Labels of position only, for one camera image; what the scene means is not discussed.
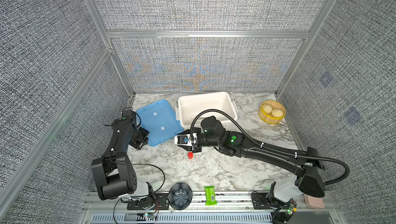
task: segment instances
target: textured gray wall panel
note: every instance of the textured gray wall panel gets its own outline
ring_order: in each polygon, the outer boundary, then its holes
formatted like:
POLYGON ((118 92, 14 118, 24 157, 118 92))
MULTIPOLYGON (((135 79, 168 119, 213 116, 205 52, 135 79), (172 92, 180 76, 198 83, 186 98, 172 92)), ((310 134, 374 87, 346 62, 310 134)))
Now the textured gray wall panel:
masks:
POLYGON ((101 55, 83 0, 0 0, 0 190, 101 55))
POLYGON ((303 144, 351 167, 329 187, 350 224, 395 223, 395 10, 396 0, 337 0, 281 95, 303 144))
POLYGON ((108 29, 309 30, 324 0, 95 0, 108 29))
POLYGON ((103 125, 120 116, 127 99, 107 59, 1 223, 75 223, 87 192, 96 190, 91 162, 111 138, 103 125))
POLYGON ((275 91, 298 38, 114 38, 135 91, 275 91))

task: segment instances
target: green snack package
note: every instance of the green snack package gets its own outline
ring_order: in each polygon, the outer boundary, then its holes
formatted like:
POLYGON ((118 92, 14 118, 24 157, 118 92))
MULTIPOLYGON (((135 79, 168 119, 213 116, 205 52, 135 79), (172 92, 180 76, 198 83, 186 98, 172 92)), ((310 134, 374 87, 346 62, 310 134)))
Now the green snack package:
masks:
POLYGON ((215 205, 217 201, 215 199, 215 187, 214 186, 205 186, 205 194, 206 194, 206 206, 215 205))

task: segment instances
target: white plastic container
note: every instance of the white plastic container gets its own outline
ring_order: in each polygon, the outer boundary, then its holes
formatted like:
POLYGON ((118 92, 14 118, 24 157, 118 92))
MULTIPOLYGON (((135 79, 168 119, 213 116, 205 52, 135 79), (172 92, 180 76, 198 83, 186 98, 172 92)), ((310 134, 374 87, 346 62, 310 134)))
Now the white plastic container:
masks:
MULTIPOLYGON (((177 101, 176 119, 184 129, 191 127, 192 120, 202 111, 207 109, 218 109, 224 111, 234 120, 238 119, 235 102, 231 101, 230 95, 226 92, 214 92, 198 95, 180 97, 177 101)), ((231 122, 228 118, 217 112, 208 112, 200 116, 195 122, 195 127, 200 127, 201 121, 210 116, 215 116, 221 123, 231 122)))

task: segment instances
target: container handle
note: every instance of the container handle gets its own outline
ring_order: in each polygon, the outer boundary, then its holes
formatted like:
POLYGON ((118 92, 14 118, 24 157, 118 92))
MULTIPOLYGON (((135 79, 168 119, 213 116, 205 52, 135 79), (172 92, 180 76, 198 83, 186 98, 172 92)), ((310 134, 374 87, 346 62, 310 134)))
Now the container handle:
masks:
POLYGON ((235 100, 233 100, 233 101, 232 101, 232 103, 234 104, 234 106, 235 106, 235 110, 236 110, 236 112, 238 113, 238 112, 239 112, 239 110, 238 110, 238 108, 236 107, 235 100))
POLYGON ((175 106, 175 108, 176 108, 176 120, 180 120, 180 117, 179 117, 179 108, 177 107, 177 106, 175 106))

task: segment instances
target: blue tray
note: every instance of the blue tray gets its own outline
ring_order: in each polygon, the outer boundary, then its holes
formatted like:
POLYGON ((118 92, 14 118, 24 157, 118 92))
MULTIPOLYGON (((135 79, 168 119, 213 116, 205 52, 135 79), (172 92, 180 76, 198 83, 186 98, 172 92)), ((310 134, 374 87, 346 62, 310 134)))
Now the blue tray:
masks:
POLYGON ((151 103, 136 111, 144 129, 150 132, 149 145, 156 146, 184 131, 171 105, 165 99, 151 103))

